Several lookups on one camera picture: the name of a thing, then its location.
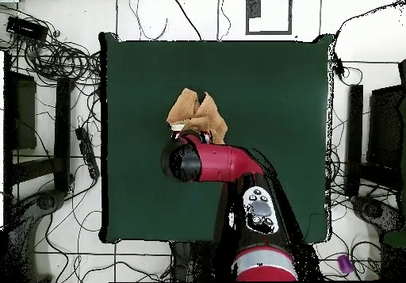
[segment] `white floor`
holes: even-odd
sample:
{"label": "white floor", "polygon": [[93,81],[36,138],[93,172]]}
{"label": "white floor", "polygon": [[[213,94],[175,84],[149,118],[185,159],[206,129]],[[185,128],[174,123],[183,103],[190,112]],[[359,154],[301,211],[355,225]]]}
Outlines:
{"label": "white floor", "polygon": [[[218,0],[179,0],[190,20],[199,30],[203,40],[217,38],[217,3]],[[246,36],[245,33],[245,0],[220,0],[223,12],[219,19],[218,37],[222,40],[301,40],[313,41],[320,33],[335,33],[341,24],[348,18],[365,13],[373,8],[387,5],[396,0],[293,0],[293,33],[291,36]],[[166,26],[162,40],[197,40],[197,34],[190,26],[182,11],[174,0],[139,0],[138,14],[144,29],[140,34],[135,14],[137,0],[22,0],[18,9],[33,15],[41,20],[53,24],[60,31],[61,41],[74,42],[87,48],[91,53],[100,50],[98,34],[100,32],[117,32],[121,40],[146,40],[146,36],[157,37]],[[6,23],[6,16],[0,14],[0,28]],[[406,58],[406,15],[399,8],[386,8],[364,17],[348,21],[339,35],[336,51],[345,62],[346,67],[356,67],[362,71],[362,85],[364,86],[364,112],[369,108],[369,95],[374,89],[397,85],[400,77],[395,63]],[[2,38],[6,35],[0,29]],[[24,66],[23,59],[19,59],[20,67]],[[357,83],[360,74],[356,70],[349,70],[350,75],[346,83]],[[42,81],[36,78],[39,85]],[[93,91],[91,86],[84,90],[87,94]],[[335,77],[334,84],[334,109],[337,116],[333,116],[333,127],[340,120],[347,118],[347,93],[348,87]],[[79,96],[76,89],[72,94],[72,105]],[[49,112],[55,117],[55,89],[38,86],[37,88],[37,113]],[[94,111],[100,110],[98,104]],[[89,110],[86,97],[81,96],[78,104],[71,112],[71,123],[78,126],[80,117],[87,117]],[[368,115],[365,116],[365,129],[368,128]],[[54,121],[45,113],[37,115],[36,130],[44,141],[45,147],[53,155]],[[341,128],[335,129],[333,144],[337,146],[340,141]],[[90,125],[94,135],[93,144],[100,144],[100,133],[95,124]],[[363,155],[366,153],[366,136],[363,144]],[[340,159],[345,156],[345,131],[341,144],[337,147]],[[95,155],[100,156],[100,147],[94,149]],[[39,144],[34,151],[20,151],[19,162],[24,162],[38,155],[44,155],[44,150]],[[76,143],[75,133],[71,137],[71,155],[80,156],[79,144]],[[71,169],[75,170],[82,165],[80,157],[71,160]],[[51,181],[52,176],[45,176],[30,182],[25,182],[14,187],[13,194],[20,199],[35,193],[41,185]],[[82,166],[76,176],[75,192],[87,188],[90,183],[87,168]],[[336,201],[345,198],[333,195]],[[75,209],[75,220],[71,213]],[[162,273],[170,263],[170,249],[167,243],[122,241],[117,245],[103,244],[98,239],[97,230],[101,226],[101,213],[92,211],[101,210],[101,181],[86,196],[76,197],[67,202],[55,215],[49,239],[63,252],[68,253],[69,263],[59,279],[61,281],[78,282],[73,274],[74,261],[80,253],[80,277],[85,277],[86,272],[95,268],[111,266],[109,269],[92,271],[86,274],[84,282],[112,282],[112,281],[137,281],[143,274],[129,269],[125,264],[114,265],[114,262],[125,262],[131,267],[149,273]],[[371,226],[363,223],[345,205],[336,205],[332,209],[333,232],[331,239],[326,243],[316,244],[320,258],[327,261],[320,263],[320,268],[326,274],[339,275],[339,268],[335,253],[346,252],[346,244],[351,248],[355,243],[369,240],[377,243],[377,234]],[[56,253],[44,240],[44,233],[49,225],[49,218],[45,218],[36,235],[36,260],[41,273],[51,273],[54,280],[66,264],[66,259]],[[91,231],[80,231],[80,224]],[[372,258],[379,261],[379,251],[370,245],[361,245],[354,251],[354,256],[359,260]],[[377,278],[371,270],[366,269],[360,273],[363,280]],[[352,273],[349,280],[357,279]]]}

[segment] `tan towel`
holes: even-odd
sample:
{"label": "tan towel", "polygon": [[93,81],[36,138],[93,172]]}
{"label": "tan towel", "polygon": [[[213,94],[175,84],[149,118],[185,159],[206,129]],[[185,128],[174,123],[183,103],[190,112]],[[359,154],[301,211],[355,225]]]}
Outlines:
{"label": "tan towel", "polygon": [[205,98],[199,104],[197,93],[187,88],[174,103],[168,114],[167,123],[171,126],[184,124],[182,130],[210,132],[214,144],[224,144],[224,136],[228,129],[217,111],[213,98],[205,92]]}

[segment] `dark green surface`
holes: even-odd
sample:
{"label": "dark green surface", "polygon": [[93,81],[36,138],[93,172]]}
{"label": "dark green surface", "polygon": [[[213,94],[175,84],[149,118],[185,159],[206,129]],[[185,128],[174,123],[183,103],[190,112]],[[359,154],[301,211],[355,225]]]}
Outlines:
{"label": "dark green surface", "polygon": [[160,168],[167,114],[185,87],[213,96],[228,125],[225,142],[259,149],[274,164],[307,240],[325,240],[331,40],[120,43],[106,34],[107,241],[213,238],[221,184],[177,183]]}

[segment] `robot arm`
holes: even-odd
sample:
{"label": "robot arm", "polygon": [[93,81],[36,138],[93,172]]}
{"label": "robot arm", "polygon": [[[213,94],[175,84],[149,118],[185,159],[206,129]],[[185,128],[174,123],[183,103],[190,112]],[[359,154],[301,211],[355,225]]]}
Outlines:
{"label": "robot arm", "polygon": [[227,217],[233,220],[229,233],[237,243],[230,265],[237,281],[323,279],[313,253],[307,256],[307,272],[295,270],[293,257],[303,257],[308,245],[276,173],[264,170],[247,150],[206,143],[197,132],[186,131],[165,146],[161,165],[166,175],[181,182],[235,184]]}

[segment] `purple object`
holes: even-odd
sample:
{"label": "purple object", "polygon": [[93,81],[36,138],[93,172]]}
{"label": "purple object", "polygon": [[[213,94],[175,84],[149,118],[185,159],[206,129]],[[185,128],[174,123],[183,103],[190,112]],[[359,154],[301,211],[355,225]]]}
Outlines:
{"label": "purple object", "polygon": [[339,269],[342,273],[352,273],[354,271],[354,267],[347,255],[340,255],[337,261],[339,262]]}

